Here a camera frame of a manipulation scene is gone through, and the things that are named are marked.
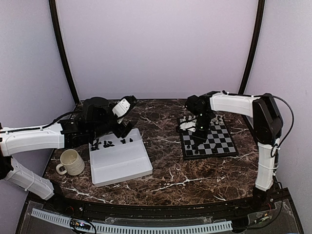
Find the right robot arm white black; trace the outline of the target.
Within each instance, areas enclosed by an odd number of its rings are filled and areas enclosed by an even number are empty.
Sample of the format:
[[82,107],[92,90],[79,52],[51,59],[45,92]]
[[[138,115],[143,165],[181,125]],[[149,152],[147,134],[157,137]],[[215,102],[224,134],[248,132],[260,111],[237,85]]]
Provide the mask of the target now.
[[253,134],[258,146],[258,172],[254,192],[249,200],[249,208],[260,211],[268,203],[264,194],[273,186],[273,178],[278,168],[278,152],[285,140],[282,136],[283,119],[276,104],[277,96],[270,93],[263,95],[240,95],[226,91],[211,91],[206,94],[187,98],[185,108],[194,118],[180,123],[181,130],[193,133],[196,146],[202,144],[210,129],[216,112],[240,114],[253,119]]

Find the black grey chessboard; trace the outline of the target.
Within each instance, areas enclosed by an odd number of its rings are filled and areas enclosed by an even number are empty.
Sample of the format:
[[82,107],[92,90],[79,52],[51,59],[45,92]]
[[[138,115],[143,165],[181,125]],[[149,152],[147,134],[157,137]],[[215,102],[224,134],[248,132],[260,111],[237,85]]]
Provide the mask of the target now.
[[[207,140],[200,144],[197,148],[195,147],[195,143],[192,138],[193,132],[179,131],[177,128],[176,131],[180,135],[184,160],[238,155],[238,150],[225,121],[223,124],[211,125],[207,135]],[[212,152],[212,148],[215,146],[215,144],[218,144],[218,154],[214,154]]]

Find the black chess piece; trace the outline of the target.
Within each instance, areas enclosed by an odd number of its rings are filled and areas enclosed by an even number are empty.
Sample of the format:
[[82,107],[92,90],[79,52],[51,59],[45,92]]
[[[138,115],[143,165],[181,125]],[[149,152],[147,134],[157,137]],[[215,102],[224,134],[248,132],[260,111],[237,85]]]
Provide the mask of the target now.
[[212,152],[214,154],[218,154],[218,144],[215,144],[215,146],[212,148]]

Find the white plastic tray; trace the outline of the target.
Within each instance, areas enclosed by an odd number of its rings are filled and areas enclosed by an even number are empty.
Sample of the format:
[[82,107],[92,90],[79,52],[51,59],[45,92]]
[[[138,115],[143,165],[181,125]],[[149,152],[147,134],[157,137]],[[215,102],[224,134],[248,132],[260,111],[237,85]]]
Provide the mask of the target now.
[[96,187],[120,183],[153,173],[139,129],[132,129],[126,138],[132,138],[134,141],[122,144],[120,141],[123,138],[109,134],[102,136],[99,141],[112,141],[114,147],[100,147],[99,150],[91,151],[91,145],[89,145],[91,177]]

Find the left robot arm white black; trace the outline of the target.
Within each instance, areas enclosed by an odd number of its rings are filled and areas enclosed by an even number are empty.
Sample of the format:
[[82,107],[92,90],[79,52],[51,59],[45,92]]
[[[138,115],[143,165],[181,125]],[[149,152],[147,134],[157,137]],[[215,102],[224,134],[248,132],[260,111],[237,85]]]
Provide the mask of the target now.
[[135,122],[124,123],[123,118],[136,104],[134,96],[125,96],[114,103],[102,97],[92,97],[83,101],[80,111],[67,112],[47,125],[1,127],[0,178],[49,200],[57,212],[65,212],[69,202],[62,197],[59,185],[22,166],[13,155],[42,149],[72,149],[84,144],[96,148],[100,137],[108,133],[125,138]]

